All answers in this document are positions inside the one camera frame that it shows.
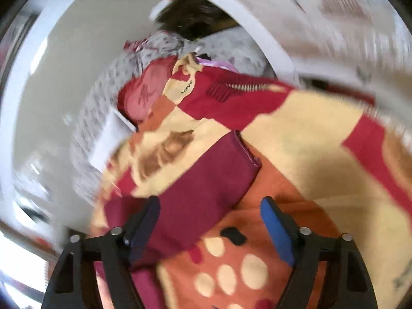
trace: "patchwork blanket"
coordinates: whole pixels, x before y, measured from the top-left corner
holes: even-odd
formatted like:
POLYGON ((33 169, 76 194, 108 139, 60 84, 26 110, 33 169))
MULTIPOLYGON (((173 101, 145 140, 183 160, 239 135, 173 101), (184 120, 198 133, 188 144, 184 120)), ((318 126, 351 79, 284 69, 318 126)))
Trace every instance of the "patchwork blanket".
MULTIPOLYGON (((193 245, 185 242, 181 251, 151 261, 169 309, 276 305, 291 269, 279 258, 260 218, 265 196, 272 196, 299 226, 322 236, 350 233, 380 309, 394 309, 411 285, 412 159, 391 131, 361 109, 278 80, 201 66, 186 55, 139 129, 108 161, 91 222, 93 235, 113 225, 111 209, 105 209, 109 201, 170 195, 169 188, 233 131, 239 131, 236 136, 251 164, 261 166, 240 201, 233 199, 216 224, 198 239, 191 237, 193 245)), ((214 162, 219 175, 208 167, 197 177, 224 181, 218 168, 238 156, 231 157, 214 162)), ((225 189, 238 184, 230 180, 225 189)), ((208 195, 191 194, 199 205, 208 205, 201 200, 208 195)), ((170 208, 185 199, 176 199, 170 208)), ((214 199, 210 205, 218 204, 214 199)), ((207 210, 199 217, 207 218, 207 210)), ((164 238, 185 237, 179 229, 181 234, 164 238)), ((324 273, 320 264, 308 308, 316 307, 324 273)))

